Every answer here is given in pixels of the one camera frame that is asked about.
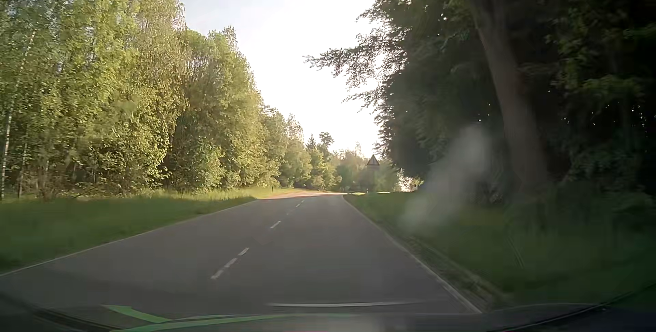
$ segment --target grass verge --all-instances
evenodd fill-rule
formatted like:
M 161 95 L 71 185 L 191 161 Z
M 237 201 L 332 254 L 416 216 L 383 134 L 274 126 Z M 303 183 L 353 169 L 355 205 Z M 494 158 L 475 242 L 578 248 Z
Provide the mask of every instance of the grass verge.
M 34 199 L 0 204 L 0 273 L 296 189 Z
M 601 303 L 656 281 L 656 239 L 649 233 L 595 224 L 536 231 L 509 225 L 499 207 L 463 209 L 410 232 L 400 224 L 414 195 L 420 194 L 345 198 L 484 310 Z

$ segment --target foliage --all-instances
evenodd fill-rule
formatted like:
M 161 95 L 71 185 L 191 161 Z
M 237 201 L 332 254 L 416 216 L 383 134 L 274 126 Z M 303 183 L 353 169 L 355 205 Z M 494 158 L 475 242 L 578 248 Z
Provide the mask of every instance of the foliage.
M 179 0 L 0 0 L 0 66 L 2 197 L 340 182 L 330 134 L 306 147 L 234 28 L 188 29 Z
M 361 17 L 378 28 L 307 60 L 351 89 L 378 82 L 350 98 L 376 108 L 379 152 L 408 177 L 482 123 L 520 188 L 545 165 L 556 182 L 653 193 L 654 2 L 374 0 Z

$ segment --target sky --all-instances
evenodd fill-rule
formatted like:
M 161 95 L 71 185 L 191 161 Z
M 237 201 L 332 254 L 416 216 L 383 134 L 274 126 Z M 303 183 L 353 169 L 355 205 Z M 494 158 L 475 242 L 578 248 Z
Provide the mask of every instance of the sky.
M 332 135 L 333 150 L 362 146 L 368 156 L 377 141 L 372 110 L 359 111 L 343 77 L 318 71 L 303 56 L 355 45 L 371 24 L 358 15 L 371 0 L 181 0 L 189 28 L 200 33 L 235 27 L 239 48 L 249 60 L 264 102 L 287 116 L 294 114 L 306 140 Z

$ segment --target road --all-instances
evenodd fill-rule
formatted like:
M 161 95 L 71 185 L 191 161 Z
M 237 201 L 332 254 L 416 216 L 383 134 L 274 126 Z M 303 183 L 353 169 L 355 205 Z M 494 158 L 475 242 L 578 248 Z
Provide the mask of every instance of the road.
M 0 293 L 81 315 L 471 313 L 341 195 L 264 199 L 0 277 Z

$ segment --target tree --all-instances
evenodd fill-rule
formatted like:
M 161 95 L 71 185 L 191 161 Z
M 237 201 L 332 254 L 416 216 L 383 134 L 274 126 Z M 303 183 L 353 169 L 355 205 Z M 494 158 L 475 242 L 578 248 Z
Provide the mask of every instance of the tree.
M 314 135 L 310 135 L 310 139 L 307 141 L 305 146 L 308 150 L 312 150 L 317 147 L 317 141 L 314 139 Z
M 330 145 L 334 143 L 332 136 L 329 133 L 320 133 L 318 149 L 324 154 L 324 160 L 328 161 L 330 158 Z

